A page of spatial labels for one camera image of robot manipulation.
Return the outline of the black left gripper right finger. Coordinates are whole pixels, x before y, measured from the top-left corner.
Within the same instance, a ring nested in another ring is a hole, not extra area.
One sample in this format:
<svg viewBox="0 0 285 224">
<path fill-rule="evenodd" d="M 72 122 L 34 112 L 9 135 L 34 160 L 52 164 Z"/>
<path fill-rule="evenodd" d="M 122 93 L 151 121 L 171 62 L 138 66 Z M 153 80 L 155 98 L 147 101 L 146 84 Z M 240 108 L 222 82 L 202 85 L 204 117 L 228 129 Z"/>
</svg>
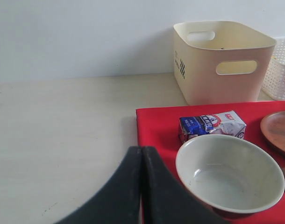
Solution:
<svg viewBox="0 0 285 224">
<path fill-rule="evenodd" d="M 228 224 L 173 176 L 154 147 L 142 147 L 140 174 L 144 224 Z"/>
</svg>

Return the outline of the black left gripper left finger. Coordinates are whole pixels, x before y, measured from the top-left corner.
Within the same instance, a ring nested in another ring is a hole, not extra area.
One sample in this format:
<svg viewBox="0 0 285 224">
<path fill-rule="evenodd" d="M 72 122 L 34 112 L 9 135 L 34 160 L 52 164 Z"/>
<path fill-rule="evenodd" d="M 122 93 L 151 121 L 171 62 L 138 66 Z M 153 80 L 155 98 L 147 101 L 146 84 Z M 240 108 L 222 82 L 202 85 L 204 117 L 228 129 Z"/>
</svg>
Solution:
<svg viewBox="0 0 285 224">
<path fill-rule="evenodd" d="M 58 224 L 137 224 L 140 211 L 142 149 L 129 147 L 106 184 Z"/>
</svg>

